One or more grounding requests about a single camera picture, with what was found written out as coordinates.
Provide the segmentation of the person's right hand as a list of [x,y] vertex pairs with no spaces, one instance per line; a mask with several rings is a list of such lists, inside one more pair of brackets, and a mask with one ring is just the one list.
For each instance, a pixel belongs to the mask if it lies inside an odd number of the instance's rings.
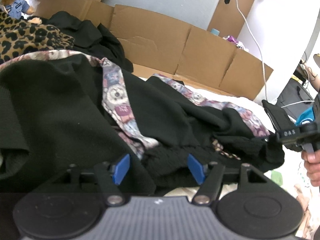
[[320,151],[313,153],[302,151],[301,158],[304,160],[304,167],[307,170],[307,176],[311,185],[319,187],[320,185]]

